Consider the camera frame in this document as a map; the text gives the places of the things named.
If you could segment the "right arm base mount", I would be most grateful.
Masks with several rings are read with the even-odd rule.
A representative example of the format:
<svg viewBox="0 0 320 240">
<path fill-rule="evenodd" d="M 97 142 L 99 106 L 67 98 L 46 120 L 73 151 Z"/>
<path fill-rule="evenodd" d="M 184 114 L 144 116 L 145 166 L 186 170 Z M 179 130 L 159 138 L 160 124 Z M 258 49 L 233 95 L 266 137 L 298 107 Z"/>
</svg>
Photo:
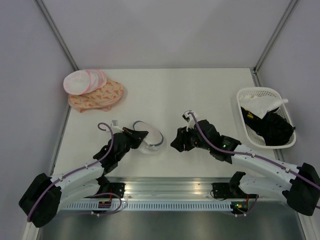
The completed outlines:
<svg viewBox="0 0 320 240">
<path fill-rule="evenodd" d="M 231 192 L 229 184 L 227 182 L 216 182 L 212 183 L 212 190 L 210 195 L 219 201 L 224 201 L 228 199 L 236 199 L 237 196 Z"/>
</svg>

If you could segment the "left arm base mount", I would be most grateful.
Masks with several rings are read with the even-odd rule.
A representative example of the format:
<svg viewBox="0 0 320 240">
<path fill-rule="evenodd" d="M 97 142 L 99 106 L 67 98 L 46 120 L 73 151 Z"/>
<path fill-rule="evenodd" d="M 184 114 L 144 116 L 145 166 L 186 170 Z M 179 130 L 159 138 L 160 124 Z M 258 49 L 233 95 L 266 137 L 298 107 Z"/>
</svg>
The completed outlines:
<svg viewBox="0 0 320 240">
<path fill-rule="evenodd" d="M 125 194 L 125 186 L 126 184 L 124 182 L 109 182 L 103 184 L 97 193 L 114 193 L 118 195 L 120 198 L 123 198 Z"/>
</svg>

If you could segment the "white mesh laundry bag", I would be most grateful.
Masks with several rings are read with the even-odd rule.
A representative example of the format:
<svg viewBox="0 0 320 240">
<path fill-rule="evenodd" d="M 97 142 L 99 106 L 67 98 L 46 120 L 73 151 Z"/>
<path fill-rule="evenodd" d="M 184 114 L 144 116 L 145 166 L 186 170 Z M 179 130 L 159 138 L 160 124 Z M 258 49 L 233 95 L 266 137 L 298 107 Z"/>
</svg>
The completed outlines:
<svg viewBox="0 0 320 240">
<path fill-rule="evenodd" d="M 141 120 L 135 121 L 132 127 L 136 131 L 148 131 L 148 135 L 138 148 L 141 153 L 156 154 L 160 151 L 164 143 L 164 136 L 156 127 Z"/>
</svg>

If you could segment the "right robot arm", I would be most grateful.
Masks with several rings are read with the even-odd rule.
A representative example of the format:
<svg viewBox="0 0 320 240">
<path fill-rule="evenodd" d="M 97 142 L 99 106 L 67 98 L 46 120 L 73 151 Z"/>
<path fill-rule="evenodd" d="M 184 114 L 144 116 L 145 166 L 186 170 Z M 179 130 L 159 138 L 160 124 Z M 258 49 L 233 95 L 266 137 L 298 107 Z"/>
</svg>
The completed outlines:
<svg viewBox="0 0 320 240">
<path fill-rule="evenodd" d="M 229 194 L 235 198 L 244 193 L 268 196 L 284 201 L 305 216 L 312 216 L 318 208 L 320 177 L 312 165 L 303 163 L 298 166 L 268 159 L 239 140 L 221 135 L 207 120 L 200 120 L 192 127 L 178 128 L 170 145 L 178 152 L 203 149 L 218 161 L 242 166 L 262 175 L 258 178 L 236 172 L 228 185 Z"/>
</svg>

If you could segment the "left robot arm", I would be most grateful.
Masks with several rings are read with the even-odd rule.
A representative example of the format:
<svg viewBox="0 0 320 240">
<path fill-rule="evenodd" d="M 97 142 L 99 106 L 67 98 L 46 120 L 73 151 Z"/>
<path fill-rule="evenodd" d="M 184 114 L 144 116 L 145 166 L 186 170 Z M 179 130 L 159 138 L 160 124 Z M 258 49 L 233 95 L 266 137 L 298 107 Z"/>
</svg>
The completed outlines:
<svg viewBox="0 0 320 240">
<path fill-rule="evenodd" d="M 67 205 L 94 195 L 106 197 L 109 181 L 105 175 L 113 171 L 131 149 L 138 149 L 148 134 L 148 131 L 124 127 L 112 134 L 107 145 L 84 165 L 56 175 L 37 175 L 18 202 L 27 222 L 41 228 Z"/>
</svg>

